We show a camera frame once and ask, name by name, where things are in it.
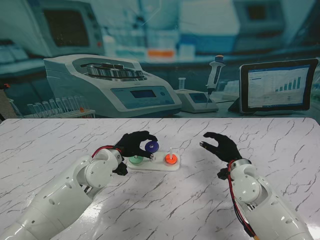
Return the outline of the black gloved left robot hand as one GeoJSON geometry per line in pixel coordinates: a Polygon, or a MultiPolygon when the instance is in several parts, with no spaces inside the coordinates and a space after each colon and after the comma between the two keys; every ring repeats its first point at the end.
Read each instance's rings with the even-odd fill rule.
{"type": "Polygon", "coordinates": [[[123,157],[140,156],[144,158],[151,158],[152,153],[142,150],[140,148],[141,142],[146,140],[158,141],[158,139],[150,134],[148,131],[135,131],[132,133],[126,133],[122,136],[119,142],[115,144],[115,147],[121,150],[123,157]]]}

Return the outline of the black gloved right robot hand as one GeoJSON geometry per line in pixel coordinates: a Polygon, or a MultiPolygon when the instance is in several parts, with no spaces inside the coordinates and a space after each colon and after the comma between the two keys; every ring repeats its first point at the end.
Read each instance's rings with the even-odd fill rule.
{"type": "Polygon", "coordinates": [[[237,145],[226,135],[215,132],[206,132],[203,135],[205,138],[211,138],[217,141],[218,146],[213,146],[205,141],[201,141],[199,145],[216,155],[221,161],[230,163],[242,159],[242,156],[237,148],[237,145]]]}

